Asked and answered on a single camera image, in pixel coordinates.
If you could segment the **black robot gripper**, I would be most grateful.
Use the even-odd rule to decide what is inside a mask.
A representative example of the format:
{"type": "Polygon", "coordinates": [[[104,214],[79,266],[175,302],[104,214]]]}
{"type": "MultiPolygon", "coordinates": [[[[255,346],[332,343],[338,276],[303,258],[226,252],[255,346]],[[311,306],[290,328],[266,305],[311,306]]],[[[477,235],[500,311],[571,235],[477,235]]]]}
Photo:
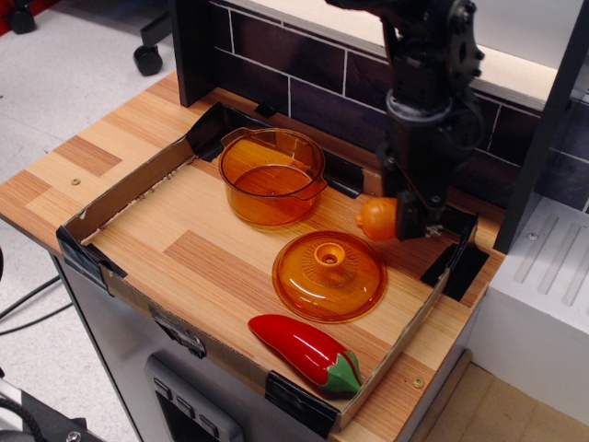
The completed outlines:
{"type": "Polygon", "coordinates": [[[389,91],[386,104],[387,137],[377,157],[410,188],[397,193],[396,236],[401,241],[439,236],[451,176],[484,138],[479,100],[460,91],[426,110],[389,91]]]}

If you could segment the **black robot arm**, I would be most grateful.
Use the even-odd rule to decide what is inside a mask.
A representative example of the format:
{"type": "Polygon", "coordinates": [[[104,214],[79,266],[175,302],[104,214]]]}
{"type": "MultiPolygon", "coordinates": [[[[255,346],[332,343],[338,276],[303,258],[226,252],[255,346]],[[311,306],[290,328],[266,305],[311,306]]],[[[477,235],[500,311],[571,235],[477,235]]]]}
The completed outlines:
{"type": "Polygon", "coordinates": [[[365,204],[357,226],[371,240],[436,235],[446,227],[447,189],[484,137],[470,83],[483,52],[472,1],[337,1],[379,17],[392,69],[387,134],[375,154],[381,198],[365,204]]]}

